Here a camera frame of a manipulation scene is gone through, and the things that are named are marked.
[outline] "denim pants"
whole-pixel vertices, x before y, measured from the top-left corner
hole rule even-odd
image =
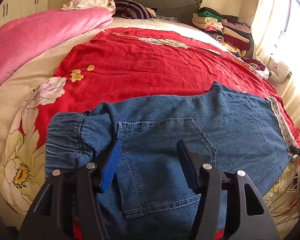
[[[76,169],[122,141],[111,187],[98,194],[111,239],[186,239],[200,195],[187,186],[176,155],[191,152],[220,171],[244,170],[261,195],[290,160],[271,103],[214,82],[198,96],[149,96],[101,103],[85,113],[58,113],[46,142],[46,175]],[[222,194],[218,229],[226,217]]]

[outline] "lace trim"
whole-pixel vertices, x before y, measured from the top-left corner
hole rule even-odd
[[[283,136],[284,140],[286,141],[286,145],[288,147],[289,146],[297,146],[297,142],[296,142],[294,136],[292,135],[286,120],[283,118],[283,116],[280,112],[277,99],[275,99],[274,97],[267,97],[266,99],[269,100],[271,103],[271,109],[272,109],[274,115],[277,117],[282,136]]]

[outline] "pink fleece blanket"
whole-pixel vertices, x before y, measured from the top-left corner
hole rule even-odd
[[[112,23],[106,8],[48,10],[0,27],[0,85],[23,64],[74,36]]]

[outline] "clothes pile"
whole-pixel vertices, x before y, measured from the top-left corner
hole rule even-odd
[[[250,27],[239,22],[237,16],[221,15],[209,7],[202,7],[193,14],[192,23],[235,56],[252,57],[254,42]]]

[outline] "pillow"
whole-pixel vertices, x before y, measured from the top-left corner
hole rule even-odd
[[[64,4],[60,10],[80,10],[93,7],[107,8],[110,12],[115,13],[115,4],[113,0],[70,0]]]
[[[141,4],[134,0],[115,1],[115,16],[126,19],[153,19],[154,16]]]

